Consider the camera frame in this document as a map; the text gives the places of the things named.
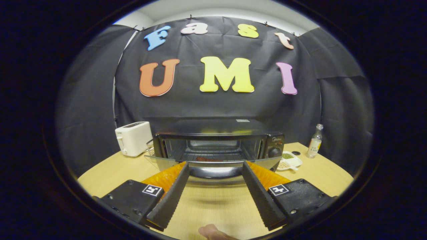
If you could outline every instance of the oven control knob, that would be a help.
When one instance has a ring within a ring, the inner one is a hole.
[[[280,148],[275,147],[268,151],[269,158],[279,157],[279,156],[282,156],[282,150]]]

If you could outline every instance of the black curtain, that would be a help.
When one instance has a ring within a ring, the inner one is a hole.
[[[112,25],[76,57],[58,93],[55,126],[60,152],[76,176],[120,151],[114,133],[113,79],[135,31]]]
[[[369,81],[346,48],[326,31],[313,29],[300,39],[320,86],[324,134],[319,153],[355,175],[367,159],[373,139]]]
[[[195,22],[206,23],[208,33],[181,34],[185,25]],[[240,36],[237,26],[241,23],[255,26],[259,37]],[[148,51],[144,37],[166,25],[171,29],[165,43]],[[285,48],[275,32],[289,37],[294,49]],[[123,51],[133,33],[125,26],[106,29],[80,53],[65,78],[57,111],[58,140],[77,176],[119,151],[114,117],[117,127],[149,121],[153,133],[181,119],[257,119],[282,131],[286,143],[304,145],[310,142],[316,124],[322,123],[319,153],[350,174],[357,172],[369,154],[374,121],[369,82],[345,47],[322,29],[297,37],[244,19],[182,19],[137,32]],[[206,56],[219,57],[226,67],[235,58],[249,59],[255,91],[238,93],[219,87],[217,92],[201,92],[205,65],[200,59]],[[164,76],[161,63],[168,59],[180,60],[171,89],[158,97],[142,95],[139,68],[158,63],[152,83],[159,85]],[[298,94],[281,92],[276,62],[293,67]]]

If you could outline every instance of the oven handle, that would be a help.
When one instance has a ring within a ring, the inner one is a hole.
[[[190,176],[201,179],[228,179],[242,175],[242,167],[196,167],[190,165]]]

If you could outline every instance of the green food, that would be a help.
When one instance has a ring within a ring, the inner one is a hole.
[[[284,159],[293,158],[293,156],[292,156],[292,155],[290,155],[289,153],[284,153],[284,154],[282,154],[282,157],[283,157]]]

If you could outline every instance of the white dish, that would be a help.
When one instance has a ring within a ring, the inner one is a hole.
[[[280,160],[280,162],[279,162],[279,166],[277,167],[277,170],[287,170],[287,169],[292,169],[295,171],[298,170],[297,167],[301,166],[301,164],[302,164],[301,159],[299,159],[297,156],[295,156],[291,152],[283,151],[282,154],[284,154],[284,153],[291,155],[292,158],[288,158],[288,159],[282,158],[282,160]]]

